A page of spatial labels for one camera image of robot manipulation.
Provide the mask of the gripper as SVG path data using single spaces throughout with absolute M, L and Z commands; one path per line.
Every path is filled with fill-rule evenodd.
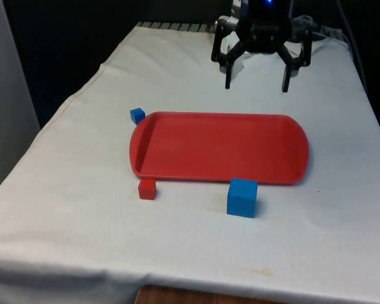
M 241 1 L 236 34 L 239 41 L 226 54 L 220 48 L 225 37 L 234 31 L 234 24 L 219 19 L 215 28 L 211 60 L 225 67 L 225 88 L 229 89 L 235 61 L 245 52 L 276 52 L 285 64 L 282 92 L 288 92 L 292 73 L 308 67 L 312 54 L 312 27 L 290 17 L 292 2 L 288 0 Z M 291 37 L 301 42 L 300 53 L 292 57 L 284 43 Z

